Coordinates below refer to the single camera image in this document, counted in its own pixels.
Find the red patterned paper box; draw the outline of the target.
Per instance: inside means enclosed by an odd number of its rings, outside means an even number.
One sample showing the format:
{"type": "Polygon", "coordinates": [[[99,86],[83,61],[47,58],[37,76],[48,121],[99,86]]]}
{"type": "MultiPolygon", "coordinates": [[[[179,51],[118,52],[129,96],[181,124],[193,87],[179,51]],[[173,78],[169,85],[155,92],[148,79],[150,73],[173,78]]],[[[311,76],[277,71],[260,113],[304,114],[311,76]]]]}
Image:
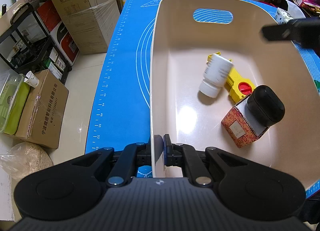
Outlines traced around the red patterned paper box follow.
{"type": "Polygon", "coordinates": [[[236,103],[221,121],[238,148],[257,141],[268,130],[248,109],[247,100],[248,97],[245,97],[236,103]]]}

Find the yellow toy tool red knob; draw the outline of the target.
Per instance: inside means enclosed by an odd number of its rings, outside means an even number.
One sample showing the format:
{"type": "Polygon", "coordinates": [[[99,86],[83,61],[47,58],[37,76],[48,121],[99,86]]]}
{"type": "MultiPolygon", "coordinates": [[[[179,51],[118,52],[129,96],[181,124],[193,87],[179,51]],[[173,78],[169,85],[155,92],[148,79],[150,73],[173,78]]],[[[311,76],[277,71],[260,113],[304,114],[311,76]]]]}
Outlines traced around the yellow toy tool red knob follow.
{"type": "MultiPolygon", "coordinates": [[[[207,65],[212,55],[213,54],[208,55],[207,65]]],[[[234,68],[234,65],[229,75],[227,76],[227,80],[225,83],[229,85],[229,96],[235,103],[239,102],[247,95],[250,95],[255,89],[254,83],[247,78],[243,78],[234,68]]]]}

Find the black earbud case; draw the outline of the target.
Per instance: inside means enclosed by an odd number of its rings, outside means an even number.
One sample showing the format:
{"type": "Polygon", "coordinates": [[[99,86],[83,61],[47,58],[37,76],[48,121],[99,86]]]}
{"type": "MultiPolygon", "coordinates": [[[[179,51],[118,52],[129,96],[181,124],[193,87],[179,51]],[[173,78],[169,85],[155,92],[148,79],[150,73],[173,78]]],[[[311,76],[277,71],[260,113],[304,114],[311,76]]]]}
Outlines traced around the black earbud case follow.
{"type": "Polygon", "coordinates": [[[259,85],[247,99],[247,107],[264,127],[280,122],[285,115],[285,106],[267,85],[259,85]]]}

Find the white plastic bottle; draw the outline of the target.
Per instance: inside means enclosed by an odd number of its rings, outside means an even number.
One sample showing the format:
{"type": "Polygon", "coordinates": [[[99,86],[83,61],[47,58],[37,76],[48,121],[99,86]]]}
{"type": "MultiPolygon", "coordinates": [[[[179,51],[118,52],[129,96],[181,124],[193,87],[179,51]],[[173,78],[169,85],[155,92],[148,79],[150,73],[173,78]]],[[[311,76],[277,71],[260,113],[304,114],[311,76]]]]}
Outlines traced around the white plastic bottle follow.
{"type": "Polygon", "coordinates": [[[216,98],[232,68],[231,61],[221,55],[213,54],[204,71],[199,91],[210,98],[216,98]]]}

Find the beige plastic storage bin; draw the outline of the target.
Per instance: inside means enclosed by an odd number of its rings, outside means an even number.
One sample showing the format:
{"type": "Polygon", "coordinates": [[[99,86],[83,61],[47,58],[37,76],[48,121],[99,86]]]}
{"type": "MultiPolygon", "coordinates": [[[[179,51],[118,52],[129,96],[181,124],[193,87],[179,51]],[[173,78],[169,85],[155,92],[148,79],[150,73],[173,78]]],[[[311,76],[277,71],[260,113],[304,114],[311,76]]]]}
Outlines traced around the beige plastic storage bin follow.
{"type": "Polygon", "coordinates": [[[161,0],[150,58],[152,173],[180,176],[164,164],[161,142],[226,150],[295,176],[319,180],[319,57],[292,42],[267,42],[260,30],[276,12],[244,0],[161,0]],[[233,102],[226,88],[212,99],[199,91],[209,54],[232,60],[241,76],[273,89],[283,120],[258,141],[236,147],[221,120],[233,102]]]}

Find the white tissue box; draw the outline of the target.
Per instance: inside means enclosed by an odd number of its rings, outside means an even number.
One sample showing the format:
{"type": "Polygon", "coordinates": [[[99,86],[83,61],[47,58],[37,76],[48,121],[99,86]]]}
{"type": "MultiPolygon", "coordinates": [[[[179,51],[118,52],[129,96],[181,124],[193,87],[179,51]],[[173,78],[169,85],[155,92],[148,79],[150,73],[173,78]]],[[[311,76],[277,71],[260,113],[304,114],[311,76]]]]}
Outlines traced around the white tissue box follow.
{"type": "Polygon", "coordinates": [[[305,18],[302,10],[295,3],[292,3],[288,0],[287,2],[287,10],[277,8],[275,20],[278,24],[287,23],[289,20],[301,19],[305,18]]]}

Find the blue silicone table mat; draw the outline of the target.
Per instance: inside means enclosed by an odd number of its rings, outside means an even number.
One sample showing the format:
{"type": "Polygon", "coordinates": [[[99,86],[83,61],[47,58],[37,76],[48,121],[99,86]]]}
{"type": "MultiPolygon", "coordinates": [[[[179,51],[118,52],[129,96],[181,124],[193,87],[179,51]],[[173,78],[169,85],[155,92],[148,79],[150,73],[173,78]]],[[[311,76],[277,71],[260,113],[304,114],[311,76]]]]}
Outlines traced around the blue silicone table mat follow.
{"type": "MultiPolygon", "coordinates": [[[[127,0],[112,36],[97,85],[86,152],[122,150],[151,138],[150,58],[161,0],[127,0]]],[[[319,180],[306,187],[319,190],[319,180]]]]}

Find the floor cardboard box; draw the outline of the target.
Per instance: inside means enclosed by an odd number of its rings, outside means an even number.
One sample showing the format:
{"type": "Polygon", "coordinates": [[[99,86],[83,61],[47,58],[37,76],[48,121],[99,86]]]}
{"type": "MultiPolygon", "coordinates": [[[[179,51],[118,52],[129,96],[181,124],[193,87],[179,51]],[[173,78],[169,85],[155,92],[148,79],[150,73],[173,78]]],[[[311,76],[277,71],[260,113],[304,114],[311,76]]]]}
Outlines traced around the floor cardboard box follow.
{"type": "Polygon", "coordinates": [[[69,91],[48,69],[35,76],[40,83],[30,90],[13,137],[57,149],[69,91]]]}

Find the tan sack on floor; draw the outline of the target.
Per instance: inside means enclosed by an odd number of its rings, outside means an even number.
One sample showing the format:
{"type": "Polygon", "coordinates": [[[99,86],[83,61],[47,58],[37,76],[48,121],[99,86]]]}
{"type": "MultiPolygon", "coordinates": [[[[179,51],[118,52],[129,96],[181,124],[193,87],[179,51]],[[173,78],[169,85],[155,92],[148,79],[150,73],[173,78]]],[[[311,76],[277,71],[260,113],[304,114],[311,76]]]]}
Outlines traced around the tan sack on floor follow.
{"type": "Polygon", "coordinates": [[[37,144],[22,142],[1,154],[1,167],[13,179],[22,178],[53,166],[49,155],[37,144]]]}

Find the white paper cup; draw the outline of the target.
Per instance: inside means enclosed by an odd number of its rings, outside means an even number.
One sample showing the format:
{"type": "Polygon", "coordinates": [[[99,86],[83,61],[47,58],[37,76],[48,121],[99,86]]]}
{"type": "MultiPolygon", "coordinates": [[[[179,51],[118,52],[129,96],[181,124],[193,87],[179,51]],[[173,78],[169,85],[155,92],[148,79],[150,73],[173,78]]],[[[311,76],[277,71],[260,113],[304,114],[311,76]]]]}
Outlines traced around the white paper cup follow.
{"type": "Polygon", "coordinates": [[[24,76],[24,83],[29,85],[30,87],[36,88],[40,81],[39,79],[33,74],[33,72],[30,70],[27,72],[27,74],[24,76]]]}

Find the red white appliance box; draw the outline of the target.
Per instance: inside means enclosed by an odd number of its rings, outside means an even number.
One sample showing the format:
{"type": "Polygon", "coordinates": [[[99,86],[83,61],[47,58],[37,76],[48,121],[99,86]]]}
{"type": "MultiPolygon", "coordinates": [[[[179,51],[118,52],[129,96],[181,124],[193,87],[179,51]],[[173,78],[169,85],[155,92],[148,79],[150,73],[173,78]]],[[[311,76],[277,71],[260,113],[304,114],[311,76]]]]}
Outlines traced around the red white appliance box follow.
{"type": "Polygon", "coordinates": [[[41,3],[37,13],[62,55],[72,66],[80,51],[51,0],[41,3]]]}

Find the green lidded food container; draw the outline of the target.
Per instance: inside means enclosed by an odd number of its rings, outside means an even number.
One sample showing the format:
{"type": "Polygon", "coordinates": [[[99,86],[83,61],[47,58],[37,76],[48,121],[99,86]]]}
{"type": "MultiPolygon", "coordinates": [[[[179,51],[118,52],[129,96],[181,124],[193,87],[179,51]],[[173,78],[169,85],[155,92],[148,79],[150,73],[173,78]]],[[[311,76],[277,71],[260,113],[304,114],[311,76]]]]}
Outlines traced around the green lidded food container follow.
{"type": "Polygon", "coordinates": [[[23,75],[12,69],[1,72],[1,133],[16,133],[29,91],[23,75]]]}

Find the black metal shelf cart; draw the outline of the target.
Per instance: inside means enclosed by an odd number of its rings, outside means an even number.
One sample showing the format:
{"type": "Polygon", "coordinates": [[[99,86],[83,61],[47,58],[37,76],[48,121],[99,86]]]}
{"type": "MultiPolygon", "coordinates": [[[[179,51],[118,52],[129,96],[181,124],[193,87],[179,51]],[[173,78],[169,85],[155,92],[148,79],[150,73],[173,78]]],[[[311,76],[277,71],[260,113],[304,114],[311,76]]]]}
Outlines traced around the black metal shelf cart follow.
{"type": "Polygon", "coordinates": [[[62,83],[72,70],[30,3],[18,3],[1,17],[1,59],[19,74],[48,69],[62,83]]]}

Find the large stacked cardboard box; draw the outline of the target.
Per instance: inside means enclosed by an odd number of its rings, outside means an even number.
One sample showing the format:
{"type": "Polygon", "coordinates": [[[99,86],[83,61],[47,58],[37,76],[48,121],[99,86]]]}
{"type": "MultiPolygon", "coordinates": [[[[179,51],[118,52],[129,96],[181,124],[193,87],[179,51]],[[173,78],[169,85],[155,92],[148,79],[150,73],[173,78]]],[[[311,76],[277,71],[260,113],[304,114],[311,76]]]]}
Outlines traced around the large stacked cardboard box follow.
{"type": "Polygon", "coordinates": [[[52,0],[80,52],[106,53],[120,16],[117,0],[52,0]]]}

